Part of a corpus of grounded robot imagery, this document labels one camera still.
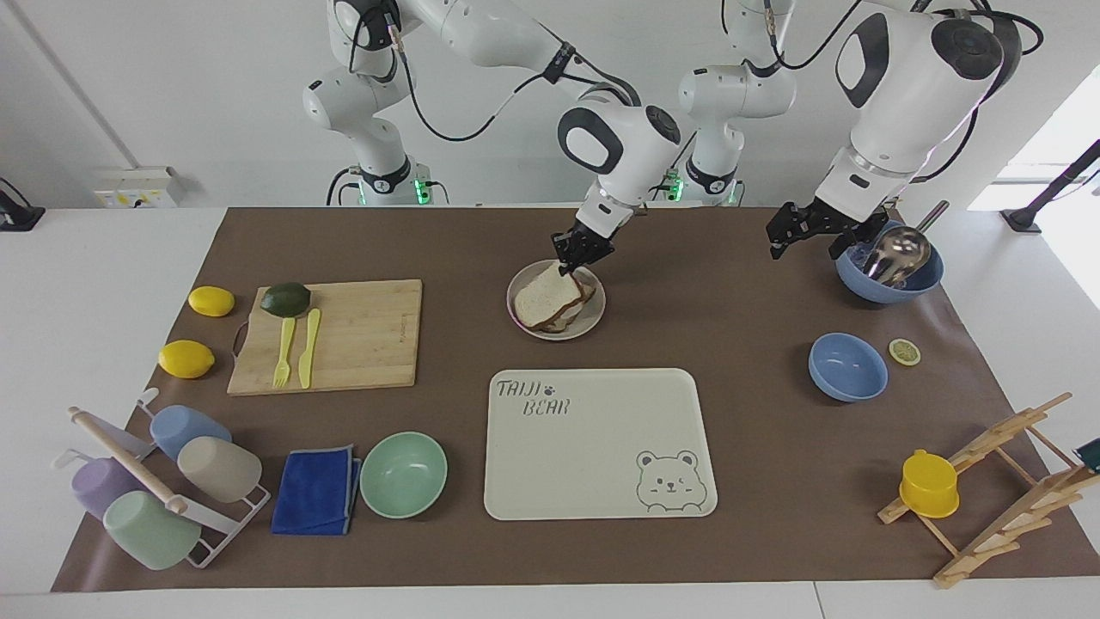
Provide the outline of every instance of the bread slice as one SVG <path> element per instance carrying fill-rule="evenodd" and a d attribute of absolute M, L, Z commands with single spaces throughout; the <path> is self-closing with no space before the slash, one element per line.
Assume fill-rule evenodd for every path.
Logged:
<path fill-rule="evenodd" d="M 542 332 L 562 333 L 565 330 L 568 330 L 569 325 L 572 325 L 573 321 L 575 321 L 576 318 L 581 316 L 581 311 L 582 309 L 584 309 L 584 303 L 587 302 L 592 298 L 592 295 L 596 292 L 596 286 L 590 286 L 588 284 L 580 280 L 575 276 L 573 278 L 576 279 L 576 283 L 580 284 L 581 286 L 581 301 L 570 307 L 569 309 L 565 309 L 565 312 L 562 313 L 561 317 L 558 317 L 557 321 L 542 328 L 541 330 Z"/>
<path fill-rule="evenodd" d="M 573 275 L 562 275 L 558 263 L 553 262 L 516 294 L 513 307 L 525 328 L 540 331 L 580 303 L 583 297 L 584 290 Z"/>
<path fill-rule="evenodd" d="M 569 329 L 569 325 L 572 325 L 573 321 L 575 321 L 576 318 L 581 314 L 581 309 L 584 309 L 583 297 L 581 302 L 578 302 L 576 305 L 565 309 L 565 312 L 563 312 L 561 317 L 558 317 L 557 321 L 542 328 L 540 331 L 544 333 L 562 333 L 563 331 Z"/>

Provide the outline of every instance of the lemon slice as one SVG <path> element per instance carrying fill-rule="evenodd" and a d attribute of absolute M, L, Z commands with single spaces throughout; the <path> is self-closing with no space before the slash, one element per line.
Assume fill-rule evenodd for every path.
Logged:
<path fill-rule="evenodd" d="M 908 340 L 898 339 L 891 342 L 890 356 L 894 362 L 910 368 L 921 363 L 921 350 Z"/>

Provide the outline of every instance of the black stand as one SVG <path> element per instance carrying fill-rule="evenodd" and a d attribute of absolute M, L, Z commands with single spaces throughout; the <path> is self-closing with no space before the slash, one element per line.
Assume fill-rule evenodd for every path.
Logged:
<path fill-rule="evenodd" d="M 1027 206 L 1016 210 L 1002 210 L 1001 217 L 1009 223 L 1009 226 L 1018 232 L 1037 234 L 1043 230 L 1035 224 L 1035 214 L 1043 209 L 1050 200 L 1058 196 L 1063 189 L 1069 186 L 1075 178 L 1081 175 L 1090 165 L 1100 158 L 1100 140 L 1092 142 L 1085 154 L 1077 161 L 1069 164 L 1057 178 L 1050 181 L 1035 199 Z"/>
<path fill-rule="evenodd" d="M 45 212 L 46 209 L 41 206 L 31 206 L 23 208 L 23 215 L 19 219 L 13 218 L 11 223 L 7 219 L 0 218 L 0 232 L 26 232 L 38 222 L 38 219 L 42 219 Z"/>

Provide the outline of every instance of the wooden rolling pin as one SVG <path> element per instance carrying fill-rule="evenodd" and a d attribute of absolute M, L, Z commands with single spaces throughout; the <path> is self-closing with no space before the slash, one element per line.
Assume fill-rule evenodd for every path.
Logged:
<path fill-rule="evenodd" d="M 122 446 L 111 439 L 109 434 L 103 432 L 103 429 L 96 424 L 91 413 L 82 411 L 77 407 L 69 407 L 68 413 L 69 420 L 73 423 L 84 428 L 88 431 L 88 434 L 91 434 L 97 441 L 99 441 L 99 443 L 111 453 L 111 456 L 113 456 L 123 468 L 130 472 L 130 475 L 136 477 L 138 482 L 141 482 L 145 488 L 148 488 L 150 493 L 153 493 L 157 499 L 161 499 L 165 508 L 177 515 L 183 515 L 187 511 L 187 502 L 184 498 L 176 493 L 173 493 L 172 488 L 168 488 L 164 482 L 161 482 L 161 478 L 153 475 L 153 472 L 145 468 L 145 465 L 138 462 L 138 458 L 135 458 L 133 454 L 123 450 Z"/>

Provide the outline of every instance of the white table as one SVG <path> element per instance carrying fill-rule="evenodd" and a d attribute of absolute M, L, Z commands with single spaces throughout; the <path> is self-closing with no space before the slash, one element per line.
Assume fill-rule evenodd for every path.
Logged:
<path fill-rule="evenodd" d="M 68 491 L 72 472 L 55 473 L 48 464 L 66 447 L 101 453 L 66 422 L 65 409 L 79 405 L 113 423 L 127 421 L 223 214 L 51 210 L 33 232 L 0 235 L 0 617 L 116 619 L 140 608 L 167 619 L 201 608 L 275 618 L 710 612 L 945 619 L 1086 617 L 1100 608 L 1100 577 L 974 579 L 950 592 L 920 581 L 44 595 L 82 516 Z M 1075 393 L 1042 427 L 1075 447 L 1100 435 L 1100 358 L 1075 354 L 1100 351 L 1100 311 L 1042 237 L 1005 230 L 994 213 L 945 214 L 932 234 L 948 264 L 945 287 L 1013 407 Z M 1021 331 L 1028 321 L 1032 328 Z M 1074 507 L 1094 546 L 1096 495 Z"/>

